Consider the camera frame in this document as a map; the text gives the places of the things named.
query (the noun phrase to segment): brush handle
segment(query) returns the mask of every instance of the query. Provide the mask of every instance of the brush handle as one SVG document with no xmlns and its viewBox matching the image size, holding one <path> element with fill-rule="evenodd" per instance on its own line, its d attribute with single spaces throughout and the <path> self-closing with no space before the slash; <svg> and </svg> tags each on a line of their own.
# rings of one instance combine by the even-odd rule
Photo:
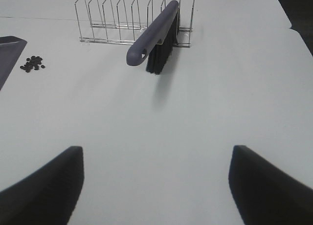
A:
<svg viewBox="0 0 313 225">
<path fill-rule="evenodd" d="M 151 25 L 129 48 L 126 56 L 128 65 L 140 65 L 156 44 L 162 44 L 178 11 L 179 3 L 171 1 Z"/>
</svg>

